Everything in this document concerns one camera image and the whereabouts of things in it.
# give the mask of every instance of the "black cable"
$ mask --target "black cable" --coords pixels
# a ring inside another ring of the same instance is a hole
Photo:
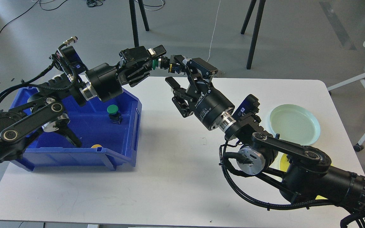
[[[364,219],[360,219],[360,222],[362,224],[362,228],[365,228],[365,221],[364,221]]]
[[[226,152],[226,147],[227,146],[231,146],[229,144],[227,144],[228,141],[226,141],[225,144],[221,145],[219,147],[219,159],[222,161],[222,146],[223,148],[223,152]],[[328,199],[314,199],[314,200],[310,200],[310,201],[306,201],[306,202],[300,202],[300,203],[295,203],[295,204],[288,204],[288,205],[278,205],[278,204],[271,204],[271,203],[267,203],[267,202],[263,202],[260,201],[258,199],[255,199],[249,195],[247,195],[244,191],[242,191],[236,184],[235,182],[232,180],[232,178],[229,175],[229,172],[227,171],[226,167],[224,166],[224,164],[221,162],[221,167],[222,167],[222,172],[223,175],[225,176],[225,179],[227,180],[228,184],[230,185],[230,187],[236,192],[237,195],[239,195],[242,199],[246,200],[247,202],[256,205],[256,206],[260,206],[263,208],[267,208],[268,210],[270,209],[274,209],[274,210],[293,210],[293,209],[300,209],[300,208],[309,208],[312,206],[324,206],[324,205],[333,205],[333,203],[328,200]]]
[[[349,225],[351,222],[356,221],[357,224],[359,224],[360,227],[360,222],[358,222],[360,219],[362,219],[364,217],[364,215],[359,214],[359,213],[354,213],[354,214],[350,214],[348,216],[346,216],[345,218],[343,218],[340,221],[340,227],[341,228],[347,228],[347,225]]]
[[[36,3],[38,3],[38,2],[35,2],[35,4],[33,4],[28,10],[26,10],[25,11],[25,13],[27,13],[30,9],[32,9],[35,5],[36,5]],[[21,15],[19,15],[19,16],[17,16],[17,17],[15,17],[14,19],[12,19],[10,22],[13,22],[14,20],[16,20],[16,19],[18,19],[19,17],[21,17],[23,14],[25,14],[25,13],[22,13]],[[10,22],[8,22],[8,23],[6,23],[6,25],[4,25],[4,27],[0,30],[0,34],[1,34],[1,32],[4,30],[4,28],[10,23]]]
[[[356,219],[356,223],[359,226],[359,228],[363,228],[359,219]]]
[[[57,6],[57,7],[56,7],[56,8],[54,8],[54,9],[43,9],[41,1],[39,0],[38,2],[39,2],[39,6],[40,6],[40,8],[41,8],[42,10],[52,11],[52,10],[58,9],[58,7],[60,7],[62,4],[64,4],[64,3],[65,3],[65,2],[67,2],[67,1],[68,1],[68,0],[65,0],[64,2],[62,2],[59,6]]]
[[[87,0],[87,6],[92,8],[96,6],[102,6],[105,0]]]
[[[31,80],[27,81],[27,82],[23,82],[21,84],[18,85],[14,85],[6,90],[4,90],[3,92],[0,93],[0,104],[1,102],[5,99],[6,96],[8,96],[11,92],[19,89],[19,88],[23,88],[23,87],[28,87],[30,83],[38,80],[39,78],[43,77],[47,72],[49,72],[51,69],[53,69],[55,62],[52,62],[51,65],[49,65],[44,71],[42,71],[38,76],[36,76],[35,78],[32,78]]]
[[[160,6],[150,6],[150,5],[145,5],[145,4],[143,4],[144,6],[149,6],[149,7],[161,7],[161,6],[165,6],[165,0],[163,0],[164,1],[164,4],[163,5],[160,5]]]

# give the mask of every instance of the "cable on floor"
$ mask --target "cable on floor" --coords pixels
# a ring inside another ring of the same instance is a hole
[[[148,8],[146,8],[145,7],[145,9],[147,10],[147,11],[157,11],[157,10],[160,10],[160,9],[162,9],[163,7],[164,7],[164,5],[165,5],[165,0],[161,0],[161,5],[160,6],[150,6],[150,5],[145,5],[145,4],[143,4],[144,6],[148,6],[148,7],[159,7],[158,9],[148,9]]]
[[[48,1],[48,2],[45,2],[45,3],[40,3],[40,4],[46,4],[46,3],[51,3],[51,2],[54,2],[54,0],[50,0],[50,1]]]
[[[212,38],[210,39],[210,45],[209,45],[209,56],[207,61],[210,58],[210,49],[212,47],[212,41],[213,41],[213,35],[215,34],[215,28],[216,28],[216,21],[218,20],[218,13],[219,13],[219,7],[221,6],[221,0],[219,0],[219,6],[218,6],[218,10],[216,11],[216,18],[215,18],[215,27],[213,27],[213,33],[212,33]]]
[[[35,4],[33,4],[28,10],[26,10],[25,11],[25,13],[27,13],[30,9],[32,9],[36,4],[37,4],[38,2],[35,2]],[[13,22],[14,20],[16,20],[16,19],[18,19],[19,17],[21,17],[23,14],[25,14],[25,13],[22,13],[21,15],[19,15],[19,16],[17,16],[17,17],[15,17],[14,19],[12,19],[10,22]],[[1,34],[1,32],[4,30],[4,28],[10,23],[10,22],[8,22],[8,23],[6,23],[6,25],[4,25],[4,27],[0,30],[0,34]]]
[[[39,6],[40,6],[40,8],[42,9],[42,10],[46,10],[46,11],[52,11],[52,10],[55,10],[55,9],[58,9],[62,4],[64,4],[65,2],[67,2],[68,0],[65,0],[64,2],[62,2],[59,6],[57,6],[56,8],[54,8],[54,9],[43,9],[43,7],[42,7],[42,3],[41,3],[41,1],[39,0],[38,2],[39,2]]]
[[[105,0],[87,0],[87,6],[92,8],[96,6],[102,6]]]

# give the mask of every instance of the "gray floor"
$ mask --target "gray floor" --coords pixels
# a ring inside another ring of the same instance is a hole
[[[43,7],[51,9],[61,2],[56,0]],[[145,0],[146,4],[159,2]],[[32,4],[30,0],[0,0],[0,29]],[[167,0],[163,9],[147,12],[150,32],[145,32],[138,14],[140,45],[150,48],[163,44],[168,56],[207,59],[218,4],[219,1]],[[209,59],[220,70],[219,77],[318,79],[330,86],[363,72],[365,0],[267,1],[251,70],[246,70],[245,65],[255,14],[245,35],[239,34],[248,6],[249,1],[221,1]],[[336,34],[342,27],[343,33]],[[133,47],[128,2],[105,1],[103,6],[87,8],[84,0],[68,1],[54,11],[42,11],[36,5],[0,35],[0,92],[45,69],[48,56],[74,35],[79,38],[74,47],[88,67],[116,63],[120,50]],[[349,37],[349,42],[345,42],[345,37]],[[51,72],[46,78],[57,73]],[[167,74],[154,71],[152,75]],[[9,108],[12,99],[7,98],[0,109]],[[334,90],[332,99],[355,144],[365,132],[365,90],[355,82]],[[365,172],[365,149],[357,156]],[[7,163],[0,164],[0,179],[6,166]],[[0,222],[0,227],[16,228],[19,224]],[[42,227],[42,223],[21,225],[30,227]],[[48,223],[46,227],[86,225]]]

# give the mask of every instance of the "tripod leg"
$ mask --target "tripod leg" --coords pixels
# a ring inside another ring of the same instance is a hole
[[[135,43],[135,48],[136,48],[139,46],[139,35],[138,35],[138,25],[136,23],[135,0],[129,0],[129,8],[131,10],[133,41]]]
[[[247,11],[245,22],[243,22],[242,30],[240,31],[240,34],[244,34],[247,28],[247,24],[249,23],[250,17],[252,16],[252,12],[254,9],[254,6],[256,5],[256,0],[252,0],[250,2],[249,10]]]
[[[146,31],[149,31],[149,23],[147,23],[146,11],[144,11],[143,0],[138,0],[140,12],[142,13],[143,24]]]
[[[253,31],[253,36],[252,36],[252,43],[250,45],[249,57],[247,58],[246,69],[248,69],[248,70],[252,68],[253,55],[254,55],[254,50],[256,48],[258,31],[260,29],[261,18],[263,16],[265,2],[266,2],[266,0],[260,0],[260,3],[259,3],[259,8],[257,11],[257,16],[256,16],[256,24],[254,25],[254,31]]]

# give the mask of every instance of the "bolt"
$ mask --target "bolt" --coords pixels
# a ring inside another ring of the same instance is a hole
[[[8,130],[4,132],[4,139],[6,140],[14,140],[18,137],[18,133],[14,130]]]
[[[53,102],[55,102],[55,99],[53,99],[52,97],[48,97],[48,98],[46,98],[46,100],[45,100],[45,103],[46,103],[46,104],[51,104],[51,103],[53,103]]]
[[[313,159],[317,159],[319,158],[319,156],[317,154],[315,154],[314,152],[312,151],[305,151],[305,154],[310,157],[310,158],[313,158]]]
[[[254,133],[253,136],[257,139],[261,139],[261,140],[264,140],[266,137],[262,134],[262,133]]]
[[[52,105],[52,110],[55,111],[55,112],[59,112],[61,110],[63,110],[63,107],[61,106],[61,104],[54,104]]]

